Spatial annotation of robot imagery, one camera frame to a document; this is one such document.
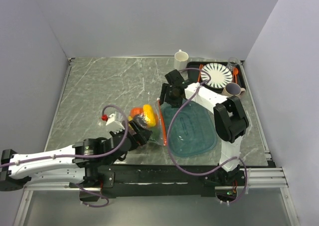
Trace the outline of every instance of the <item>mug handle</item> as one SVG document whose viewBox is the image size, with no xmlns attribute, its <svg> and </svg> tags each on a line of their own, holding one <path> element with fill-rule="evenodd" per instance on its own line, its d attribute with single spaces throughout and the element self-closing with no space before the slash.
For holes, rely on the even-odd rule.
<svg viewBox="0 0 319 226">
<path fill-rule="evenodd" d="M 246 89 L 245 89 L 245 88 L 240 88 L 240 93 L 239 93 L 239 95 L 243 95 L 245 92 L 246 92 Z"/>
</svg>

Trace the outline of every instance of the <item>radial striped pattern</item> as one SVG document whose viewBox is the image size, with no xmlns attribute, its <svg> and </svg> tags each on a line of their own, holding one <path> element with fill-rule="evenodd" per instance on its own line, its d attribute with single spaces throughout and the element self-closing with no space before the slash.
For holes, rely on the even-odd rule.
<svg viewBox="0 0 319 226">
<path fill-rule="evenodd" d="M 211 80 L 207 85 L 214 89 L 222 89 L 233 80 L 231 71 L 219 63 L 209 63 L 202 70 L 210 75 Z M 208 80 L 208 76 L 204 72 L 200 73 L 200 77 L 202 81 Z"/>
</svg>

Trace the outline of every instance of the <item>cable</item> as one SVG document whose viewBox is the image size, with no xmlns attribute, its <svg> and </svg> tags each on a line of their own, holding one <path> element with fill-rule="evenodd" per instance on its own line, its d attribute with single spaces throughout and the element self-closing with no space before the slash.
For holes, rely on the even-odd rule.
<svg viewBox="0 0 319 226">
<path fill-rule="evenodd" d="M 103 205 L 91 205 L 91 204 L 88 204 L 86 202 L 82 202 L 82 204 L 88 206 L 88 207 L 91 207 L 91 208 L 102 208 L 102 207 L 105 207 L 109 204 L 110 200 L 108 197 L 102 195 L 102 194 L 97 194 L 95 192 L 91 192 L 91 191 L 88 191 L 86 189 L 84 189 L 82 186 L 80 186 L 79 184 L 74 184 L 76 187 L 78 187 L 80 190 L 88 193 L 88 194 L 91 194 L 91 195 L 95 195 L 95 196 L 98 196 L 98 197 L 101 197 L 102 199 L 105 199 L 106 200 L 106 203 L 103 204 Z"/>
<path fill-rule="evenodd" d="M 123 136 L 122 140 L 120 141 L 120 143 L 117 145 L 117 147 L 115 147 L 111 151 L 108 151 L 108 152 L 106 152 L 104 154 L 100 154 L 100 155 L 68 155 L 68 154 L 65 154 L 65 155 L 55 155 L 55 157 L 56 158 L 67 158 L 67 157 L 73 158 L 74 157 L 74 158 L 81 158 L 81 159 L 94 159 L 94 158 L 100 158 L 100 157 L 108 156 L 108 155 L 114 153 L 115 151 L 117 151 L 123 145 L 123 143 L 124 143 L 124 141 L 126 139 L 126 136 L 128 134 L 128 129 L 129 129 L 129 122 L 128 122 L 128 119 L 127 119 L 125 113 L 123 112 L 123 110 L 121 110 L 116 105 L 106 105 L 103 108 L 102 112 L 104 113 L 104 111 L 107 108 L 110 108 L 110 107 L 115 108 L 117 111 L 119 111 L 120 114 L 124 117 L 124 122 L 125 122 L 124 136 Z M 19 164 L 24 164 L 24 163 L 38 161 L 38 160 L 47 160 L 47 159 L 52 159 L 52 156 L 43 156 L 43 157 L 38 157 L 38 158 L 33 158 L 33 159 L 28 159 L 28 160 L 20 160 Z M 11 165 L 15 165 L 15 164 L 16 164 L 16 162 L 6 163 L 6 164 L 3 164 L 3 165 L 0 165 L 0 168 L 11 166 Z"/>
<path fill-rule="evenodd" d="M 240 198 L 243 196 L 243 194 L 245 193 L 246 188 L 247 188 L 247 176 L 248 176 L 248 174 L 247 174 L 247 168 L 246 168 L 246 165 L 245 165 L 245 163 L 244 163 L 244 161 L 243 161 L 242 159 L 240 159 L 239 157 L 232 157 L 232 158 L 226 160 L 224 163 L 220 164 L 219 166 L 217 166 L 216 168 L 214 168 L 214 169 L 212 169 L 212 170 L 210 170 L 210 171 L 207 171 L 207 172 L 204 172 L 204 173 L 192 173 L 192 172 L 189 172 L 189 171 L 183 169 L 180 165 L 178 165 L 178 163 L 176 162 L 176 160 L 174 159 L 174 157 L 173 157 L 173 155 L 172 155 L 172 153 L 171 153 L 171 150 L 170 150 L 170 147 L 169 147 L 169 135 L 170 135 L 170 132 L 171 132 L 171 129 L 172 129 L 172 125 L 173 125 L 174 121 L 175 121 L 176 118 L 177 118 L 177 115 L 178 115 L 178 114 L 182 111 L 182 109 L 183 109 L 186 105 L 188 105 L 189 102 L 198 94 L 199 89 L 201 88 L 201 86 L 211 80 L 210 75 L 209 75 L 207 72 L 203 71 L 202 69 L 198 69 L 198 68 L 186 68 L 186 69 L 181 70 L 180 72 L 183 72 L 183 71 L 186 71 L 186 70 L 198 70 L 198 71 L 200 71 L 200 72 L 204 72 L 205 74 L 207 74 L 207 76 L 209 77 L 209 79 L 206 80 L 206 81 L 203 81 L 202 83 L 200 83 L 200 86 L 196 89 L 195 93 L 194 93 L 188 100 L 186 100 L 186 102 L 183 103 L 182 106 L 181 106 L 181 107 L 177 110 L 177 112 L 174 114 L 174 116 L 173 116 L 173 118 L 172 118 L 172 120 L 171 120 L 171 122 L 170 122 L 170 124 L 169 124 L 168 131 L 167 131 L 167 135 L 166 135 L 166 139 L 167 139 L 167 144 L 166 144 L 166 145 L 167 145 L 168 155 L 169 155 L 170 159 L 172 160 L 172 162 L 174 163 L 174 165 L 175 165 L 179 170 L 181 170 L 181 171 L 184 172 L 185 174 L 193 175 L 193 176 L 205 176 L 205 175 L 212 174 L 212 173 L 216 172 L 218 169 L 220 169 L 222 166 L 224 166 L 225 164 L 227 164 L 228 162 L 230 162 L 230 161 L 232 161 L 232 160 L 237 160 L 237 159 L 238 159 L 238 160 L 243 164 L 243 166 L 244 166 L 244 170 L 245 170 L 245 186 L 244 186 L 244 190 L 243 190 L 243 191 L 241 192 L 241 194 L 237 197 L 237 199 L 235 199 L 234 201 L 231 202 L 231 203 L 234 203 L 234 202 L 236 202 L 238 199 L 240 199 Z"/>
</svg>

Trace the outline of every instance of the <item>white mug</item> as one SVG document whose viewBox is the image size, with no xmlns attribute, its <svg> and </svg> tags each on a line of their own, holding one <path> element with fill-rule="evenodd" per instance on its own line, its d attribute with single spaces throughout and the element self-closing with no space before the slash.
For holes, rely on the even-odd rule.
<svg viewBox="0 0 319 226">
<path fill-rule="evenodd" d="M 225 86 L 221 94 L 228 97 L 235 95 L 240 98 L 245 92 L 245 88 L 241 88 L 238 84 L 231 82 Z"/>
<path fill-rule="evenodd" d="M 188 63 L 188 54 L 184 51 L 179 50 L 175 53 L 174 69 L 183 70 L 186 68 Z"/>
</svg>

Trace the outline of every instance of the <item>gray floor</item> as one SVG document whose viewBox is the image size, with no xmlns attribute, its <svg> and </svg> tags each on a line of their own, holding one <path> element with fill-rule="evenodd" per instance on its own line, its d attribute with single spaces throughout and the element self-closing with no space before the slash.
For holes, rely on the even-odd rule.
<svg viewBox="0 0 319 226">
<path fill-rule="evenodd" d="M 250 189 L 227 207 L 200 196 L 124 197 L 105 208 L 79 204 L 79 192 L 33 193 L 25 226 L 289 226 L 280 189 Z"/>
<path fill-rule="evenodd" d="M 166 82 L 164 75 L 173 70 L 173 58 L 76 58 L 71 65 L 47 151 L 85 138 L 103 137 L 105 128 L 99 118 L 104 105 L 115 104 L 129 114 L 133 107 L 155 104 L 161 84 Z M 242 98 L 242 103 L 250 126 L 242 141 L 241 157 L 248 166 L 266 166 L 265 149 L 249 92 Z M 221 141 L 218 139 L 214 150 L 187 159 L 177 157 L 177 162 L 181 165 L 216 165 L 220 154 Z M 129 152 L 127 159 L 120 163 L 172 164 L 167 149 L 156 144 Z"/>
</svg>

